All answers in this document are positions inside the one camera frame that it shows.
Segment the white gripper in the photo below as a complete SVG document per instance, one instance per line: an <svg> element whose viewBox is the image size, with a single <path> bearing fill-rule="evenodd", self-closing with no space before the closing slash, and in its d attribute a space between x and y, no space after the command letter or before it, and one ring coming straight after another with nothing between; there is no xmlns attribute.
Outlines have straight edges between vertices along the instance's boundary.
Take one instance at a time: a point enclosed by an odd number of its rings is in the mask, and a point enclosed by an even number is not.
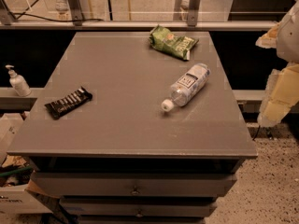
<svg viewBox="0 0 299 224"><path fill-rule="evenodd" d="M274 127L299 102L299 1L280 23L260 36L255 45L277 48L277 56L291 62L281 71L273 69L267 79L258 123L261 127Z"/></svg>

